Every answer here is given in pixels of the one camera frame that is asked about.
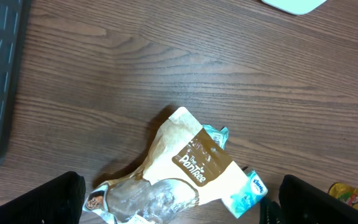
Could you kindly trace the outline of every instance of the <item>plastic food packaging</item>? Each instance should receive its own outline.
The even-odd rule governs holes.
[[[346,184],[336,183],[330,188],[328,194],[358,210],[357,189]]]
[[[216,130],[225,136],[216,144],[210,135],[217,132],[209,128],[207,133],[186,108],[179,108],[158,129],[144,163],[99,185],[83,210],[107,223],[166,224],[184,209],[222,199],[240,217],[267,189],[256,173],[248,177],[219,146],[228,130]],[[247,200],[249,194],[256,200]]]

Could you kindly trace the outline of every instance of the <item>brand logo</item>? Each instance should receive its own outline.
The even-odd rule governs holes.
[[[251,190],[252,193],[256,195],[262,195],[265,193],[265,185],[257,175],[251,180]]]
[[[184,155],[180,160],[180,164],[190,172],[192,176],[194,176],[198,182],[203,183],[206,180],[204,177],[204,167],[200,167],[197,165],[197,161],[194,156],[189,157],[188,155]]]

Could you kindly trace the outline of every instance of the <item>wooden table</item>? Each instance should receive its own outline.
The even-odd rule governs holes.
[[[178,106],[227,126],[270,198],[285,174],[358,187],[358,1],[33,0],[0,205],[68,170],[88,193],[132,172]],[[258,221],[211,202],[174,223]]]

